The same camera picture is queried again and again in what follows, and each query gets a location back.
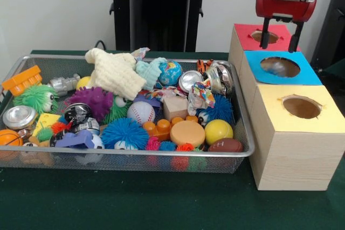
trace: blue paper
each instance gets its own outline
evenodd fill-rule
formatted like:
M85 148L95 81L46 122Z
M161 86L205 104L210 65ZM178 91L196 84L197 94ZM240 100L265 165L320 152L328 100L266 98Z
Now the blue paper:
M313 71L312 67L301 52L283 51L245 51L250 69L256 80L262 83L274 85L322 85L320 79ZM281 77L265 71L261 67L264 59L271 57L285 58L295 62L300 67L300 73L293 78Z

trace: yellow ball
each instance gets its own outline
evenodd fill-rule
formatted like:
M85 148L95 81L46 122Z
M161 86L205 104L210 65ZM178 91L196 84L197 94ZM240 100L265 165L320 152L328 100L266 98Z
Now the yellow ball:
M230 124L223 120L213 120L209 122L205 127L205 133L208 145L212 145L215 141L222 138L233 138L233 131Z
M91 76L85 76L82 79L80 79L77 83L77 86L75 88L75 90L79 90L80 87L83 88L84 86L87 86L87 84L89 83L91 79Z

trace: stacked boxes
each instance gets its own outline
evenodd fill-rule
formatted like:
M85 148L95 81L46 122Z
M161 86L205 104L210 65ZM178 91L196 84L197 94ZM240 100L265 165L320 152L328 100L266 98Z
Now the stacked boxes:
M261 50L258 25L235 25L229 62L239 74L257 146L259 190L326 190L345 150L345 119L284 25Z

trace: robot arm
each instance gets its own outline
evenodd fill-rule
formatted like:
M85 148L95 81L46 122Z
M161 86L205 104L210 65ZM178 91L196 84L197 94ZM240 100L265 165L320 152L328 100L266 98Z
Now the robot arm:
M271 19L276 19L285 23L293 22L297 25L289 45L289 52L296 51L303 24L310 19L315 6L316 0L257 0L257 16L265 18L260 47L267 48L270 37L268 25Z

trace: round hole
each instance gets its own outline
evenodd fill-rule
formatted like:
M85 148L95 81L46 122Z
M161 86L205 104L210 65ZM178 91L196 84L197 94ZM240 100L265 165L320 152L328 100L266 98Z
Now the round hole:
M320 105L308 97L287 97L282 103L289 113L302 119L312 119L321 113Z
M262 60L261 68L282 78L293 78L301 72L297 63L281 57L269 57Z
M255 31L251 34L252 38L258 42L261 42L261 35L263 34L262 31ZM273 32L268 32L268 34L270 35L269 39L268 39L268 44L273 44L276 43L279 39L278 35L276 35Z

